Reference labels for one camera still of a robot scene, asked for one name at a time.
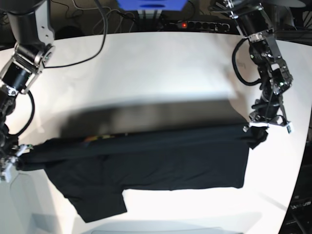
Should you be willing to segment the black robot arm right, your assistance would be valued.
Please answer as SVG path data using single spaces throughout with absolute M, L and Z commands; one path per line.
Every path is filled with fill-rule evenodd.
M 0 9 L 8 16 L 16 40 L 13 55 L 0 71 L 0 179 L 9 182 L 11 168 L 31 148 L 19 145 L 19 136 L 33 120 L 35 103 L 30 87 L 54 52 L 55 33 L 47 0 L 2 0 Z M 19 94 L 29 96 L 31 115 L 19 132 L 10 134 L 5 121 L 14 111 Z

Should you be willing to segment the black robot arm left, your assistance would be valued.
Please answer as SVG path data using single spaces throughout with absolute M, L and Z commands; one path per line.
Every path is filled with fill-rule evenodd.
M 246 86 L 259 85 L 262 91 L 260 99 L 252 106 L 249 115 L 254 125 L 276 125 L 293 132 L 283 104 L 283 94 L 292 86 L 293 77 L 287 63 L 282 58 L 277 45 L 273 25 L 259 0 L 213 0 L 209 10 L 221 13 L 233 19 L 243 37 L 232 53 L 232 65 L 237 78 Z M 241 45 L 249 43 L 249 54 L 257 66 L 260 78 L 246 81 L 240 74 L 236 54 Z

